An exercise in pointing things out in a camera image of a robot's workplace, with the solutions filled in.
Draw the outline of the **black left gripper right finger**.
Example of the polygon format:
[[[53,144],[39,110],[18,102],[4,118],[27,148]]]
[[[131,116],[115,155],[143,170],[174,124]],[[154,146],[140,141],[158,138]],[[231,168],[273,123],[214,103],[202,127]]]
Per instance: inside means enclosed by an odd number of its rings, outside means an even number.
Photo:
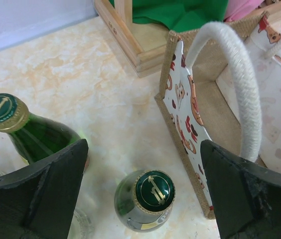
[[[210,140],[202,165],[222,239],[281,239],[281,174]]]

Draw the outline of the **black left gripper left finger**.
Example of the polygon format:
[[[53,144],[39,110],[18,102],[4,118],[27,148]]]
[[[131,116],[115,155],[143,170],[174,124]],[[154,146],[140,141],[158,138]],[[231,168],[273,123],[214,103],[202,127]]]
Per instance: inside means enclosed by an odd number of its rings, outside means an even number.
[[[85,139],[0,176],[0,239],[68,237],[88,154]]]

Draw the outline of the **green Perrier bottle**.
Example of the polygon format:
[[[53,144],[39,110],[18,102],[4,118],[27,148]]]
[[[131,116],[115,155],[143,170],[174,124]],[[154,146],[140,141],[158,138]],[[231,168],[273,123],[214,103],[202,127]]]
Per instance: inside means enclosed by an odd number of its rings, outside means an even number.
[[[114,196],[115,211],[130,230],[151,232],[169,218],[175,195],[175,185],[165,172],[138,170],[118,184]]]
[[[0,93],[0,132],[6,133],[27,164],[42,160],[80,140],[60,122],[31,113],[18,97]]]

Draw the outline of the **clear Chang soda bottle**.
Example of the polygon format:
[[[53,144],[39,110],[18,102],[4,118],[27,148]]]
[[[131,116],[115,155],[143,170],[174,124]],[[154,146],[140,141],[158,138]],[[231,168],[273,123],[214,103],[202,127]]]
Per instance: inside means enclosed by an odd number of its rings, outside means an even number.
[[[75,208],[68,234],[68,239],[91,239],[94,234],[94,225],[89,215]]]

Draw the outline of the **brown canvas bag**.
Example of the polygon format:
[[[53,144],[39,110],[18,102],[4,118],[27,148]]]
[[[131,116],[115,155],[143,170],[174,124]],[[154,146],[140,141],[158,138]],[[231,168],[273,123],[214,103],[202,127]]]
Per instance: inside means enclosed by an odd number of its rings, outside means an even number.
[[[262,143],[258,164],[281,173],[281,33],[268,21],[268,13],[229,24],[235,38],[244,41],[253,65],[262,109]],[[214,219],[214,207],[200,154],[209,139],[235,154],[241,148],[241,117],[247,111],[236,99],[232,70],[220,36],[192,45],[198,30],[168,36],[156,102],[190,178],[201,209]]]

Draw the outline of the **wooden clothes rack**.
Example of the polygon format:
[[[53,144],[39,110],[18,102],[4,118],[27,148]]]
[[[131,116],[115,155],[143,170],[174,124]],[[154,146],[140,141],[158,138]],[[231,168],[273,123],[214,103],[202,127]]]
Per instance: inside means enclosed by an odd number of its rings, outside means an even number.
[[[169,30],[161,25],[132,23],[132,1],[93,1],[98,15],[107,25],[139,77],[162,68]]]

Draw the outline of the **pink shirt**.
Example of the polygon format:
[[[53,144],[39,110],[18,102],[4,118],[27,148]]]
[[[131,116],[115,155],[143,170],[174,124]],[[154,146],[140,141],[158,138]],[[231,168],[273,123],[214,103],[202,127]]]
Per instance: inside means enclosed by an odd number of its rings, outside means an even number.
[[[259,7],[266,6],[265,0],[228,0],[224,21],[236,21]]]

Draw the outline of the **green tank top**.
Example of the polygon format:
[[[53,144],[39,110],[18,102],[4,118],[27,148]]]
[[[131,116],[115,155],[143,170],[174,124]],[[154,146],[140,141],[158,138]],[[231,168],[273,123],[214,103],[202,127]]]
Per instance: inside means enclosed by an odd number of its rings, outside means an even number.
[[[228,0],[134,0],[132,5],[133,23],[156,23],[184,32],[210,21],[222,22]]]

